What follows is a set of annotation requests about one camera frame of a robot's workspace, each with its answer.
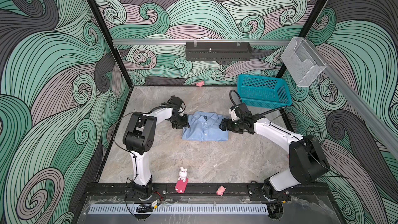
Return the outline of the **light blue long sleeve shirt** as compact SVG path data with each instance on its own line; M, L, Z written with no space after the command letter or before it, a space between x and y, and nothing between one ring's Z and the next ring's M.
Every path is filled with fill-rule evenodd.
M186 141L225 142L229 139L228 131L219 128L223 115L208 112L195 112L188 115L189 127L184 127L182 139Z

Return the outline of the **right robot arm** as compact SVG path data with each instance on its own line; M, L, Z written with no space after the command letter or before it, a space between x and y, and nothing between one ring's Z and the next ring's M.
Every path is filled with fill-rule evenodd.
M287 169L267 178L262 191L267 201L284 202L290 199L287 190L297 185L308 185L330 171L330 165L319 141L312 135L303 136L280 127L266 118L278 109L252 114L236 90L230 90L232 107L230 118L223 119L223 131L267 138L288 153Z

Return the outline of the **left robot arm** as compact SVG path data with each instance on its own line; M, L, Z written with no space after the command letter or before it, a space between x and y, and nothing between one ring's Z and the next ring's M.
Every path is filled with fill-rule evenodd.
M177 130L189 127L188 115L183 113L185 107L181 98L172 95L167 102L146 113L131 114L122 141L132 159L132 188L140 198L147 199L152 194L153 179L147 153L154 143L156 127L164 121L169 121Z

